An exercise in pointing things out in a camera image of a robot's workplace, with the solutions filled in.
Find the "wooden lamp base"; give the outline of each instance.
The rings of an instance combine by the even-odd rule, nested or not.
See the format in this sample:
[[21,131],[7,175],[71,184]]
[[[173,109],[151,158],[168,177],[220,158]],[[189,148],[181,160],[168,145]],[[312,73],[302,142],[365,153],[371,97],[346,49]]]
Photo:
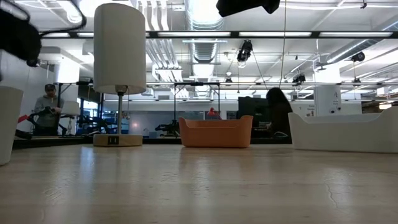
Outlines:
[[141,146],[142,136],[133,134],[96,134],[94,135],[93,145],[103,147]]

